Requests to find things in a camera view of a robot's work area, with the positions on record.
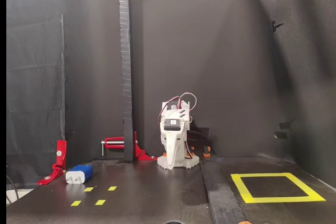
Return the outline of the white movable gripper finger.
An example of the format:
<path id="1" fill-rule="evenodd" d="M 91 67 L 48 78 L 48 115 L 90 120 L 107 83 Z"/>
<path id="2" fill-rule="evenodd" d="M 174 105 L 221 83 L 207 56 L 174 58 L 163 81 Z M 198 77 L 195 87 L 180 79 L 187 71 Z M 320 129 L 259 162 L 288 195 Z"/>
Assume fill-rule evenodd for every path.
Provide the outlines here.
<path id="1" fill-rule="evenodd" d="M 177 132 L 168 132 L 166 135 L 166 160 L 169 170 L 172 170 L 175 167 L 175 163 L 180 161 L 178 138 L 179 135 Z"/>

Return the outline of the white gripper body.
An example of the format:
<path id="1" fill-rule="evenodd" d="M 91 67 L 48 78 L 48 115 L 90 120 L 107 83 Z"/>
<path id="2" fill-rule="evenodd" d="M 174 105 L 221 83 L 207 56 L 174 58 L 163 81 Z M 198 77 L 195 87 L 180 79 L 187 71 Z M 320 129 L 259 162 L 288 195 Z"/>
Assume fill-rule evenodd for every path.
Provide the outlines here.
<path id="1" fill-rule="evenodd" d="M 185 122 L 183 119 L 163 118 L 160 122 L 161 139 L 171 138 L 180 140 L 185 132 Z"/>

